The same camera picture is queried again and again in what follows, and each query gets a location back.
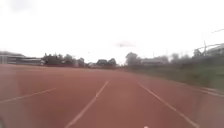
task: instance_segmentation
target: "overcast sky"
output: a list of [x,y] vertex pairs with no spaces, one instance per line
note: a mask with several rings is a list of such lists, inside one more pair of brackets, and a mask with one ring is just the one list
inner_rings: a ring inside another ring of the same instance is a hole
[[224,43],[215,0],[0,0],[0,50],[72,54],[87,61],[141,57]]

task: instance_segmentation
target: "running track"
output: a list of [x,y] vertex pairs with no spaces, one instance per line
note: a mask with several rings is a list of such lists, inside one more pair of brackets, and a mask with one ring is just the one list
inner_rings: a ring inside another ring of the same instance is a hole
[[224,96],[121,71],[0,66],[5,128],[223,128]]

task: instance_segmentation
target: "roof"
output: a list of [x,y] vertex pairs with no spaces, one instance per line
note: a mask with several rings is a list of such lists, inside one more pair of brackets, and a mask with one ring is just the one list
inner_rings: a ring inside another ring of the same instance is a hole
[[25,56],[0,55],[0,57],[24,58]]
[[211,48],[207,52],[213,52],[213,51],[220,50],[220,49],[224,49],[224,44],[221,44],[217,47]]

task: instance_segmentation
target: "field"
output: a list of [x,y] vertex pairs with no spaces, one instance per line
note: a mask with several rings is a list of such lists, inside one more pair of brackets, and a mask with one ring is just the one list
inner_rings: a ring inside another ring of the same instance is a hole
[[200,66],[195,68],[178,69],[173,67],[158,67],[136,69],[134,72],[163,77],[198,87],[224,90],[223,66]]
[[224,95],[117,70],[0,65],[5,128],[223,128]]

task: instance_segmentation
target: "building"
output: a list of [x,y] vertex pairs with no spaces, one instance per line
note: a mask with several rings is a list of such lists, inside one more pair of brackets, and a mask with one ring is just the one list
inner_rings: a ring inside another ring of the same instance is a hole
[[1,64],[21,64],[21,65],[43,65],[41,58],[0,55]]
[[165,64],[165,62],[162,59],[159,58],[153,58],[153,59],[141,59],[141,64],[144,66],[158,66]]

